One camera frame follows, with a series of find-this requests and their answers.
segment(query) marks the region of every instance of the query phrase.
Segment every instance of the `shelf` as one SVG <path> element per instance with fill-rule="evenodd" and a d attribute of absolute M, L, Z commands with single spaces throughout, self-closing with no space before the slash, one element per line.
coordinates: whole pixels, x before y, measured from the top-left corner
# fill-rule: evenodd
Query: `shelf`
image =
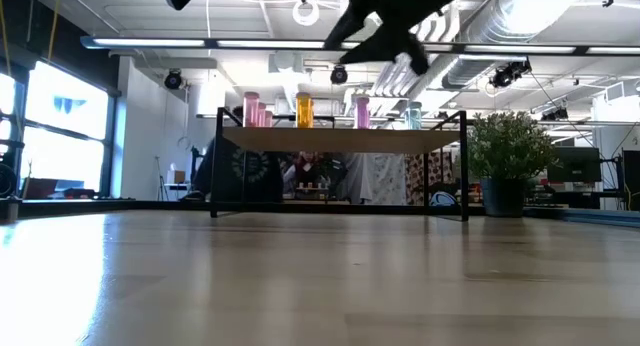
<path fill-rule="evenodd" d="M 251 151 L 428 153 L 460 139 L 458 131 L 241 128 L 224 137 Z"/>

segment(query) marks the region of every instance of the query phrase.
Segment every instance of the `floor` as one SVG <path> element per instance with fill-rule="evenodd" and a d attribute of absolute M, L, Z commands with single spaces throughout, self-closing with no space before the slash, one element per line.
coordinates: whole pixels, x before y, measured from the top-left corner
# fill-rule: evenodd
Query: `floor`
<path fill-rule="evenodd" d="M 640 229 L 132 211 L 0 241 L 0 345 L 640 344 Z"/>

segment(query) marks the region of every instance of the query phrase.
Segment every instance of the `green plant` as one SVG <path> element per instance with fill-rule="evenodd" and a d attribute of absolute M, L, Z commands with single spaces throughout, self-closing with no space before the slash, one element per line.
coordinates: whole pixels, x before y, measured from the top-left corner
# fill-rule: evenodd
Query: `green plant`
<path fill-rule="evenodd" d="M 475 116 L 469 169 L 479 178 L 526 180 L 556 161 L 551 138 L 526 112 Z"/>

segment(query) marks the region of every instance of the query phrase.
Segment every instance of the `pink bottle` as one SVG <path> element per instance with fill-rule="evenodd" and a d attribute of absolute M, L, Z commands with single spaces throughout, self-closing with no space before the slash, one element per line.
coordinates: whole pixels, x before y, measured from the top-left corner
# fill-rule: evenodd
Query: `pink bottle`
<path fill-rule="evenodd" d="M 256 92 L 244 93 L 244 127 L 258 126 L 260 95 Z"/>
<path fill-rule="evenodd" d="M 258 103 L 258 127 L 266 127 L 267 105 Z"/>
<path fill-rule="evenodd" d="M 264 127 L 272 127 L 273 126 L 273 112 L 266 111 L 264 113 Z"/>
<path fill-rule="evenodd" d="M 356 122 L 355 128 L 368 129 L 369 128 L 369 98 L 359 97 L 356 99 Z"/>

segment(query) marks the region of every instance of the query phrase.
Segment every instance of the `plant pot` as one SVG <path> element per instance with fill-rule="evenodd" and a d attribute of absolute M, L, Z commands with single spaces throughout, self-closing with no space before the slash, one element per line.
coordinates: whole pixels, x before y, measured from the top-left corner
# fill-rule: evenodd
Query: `plant pot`
<path fill-rule="evenodd" d="M 480 184 L 487 216 L 522 217 L 525 181 L 483 179 Z"/>

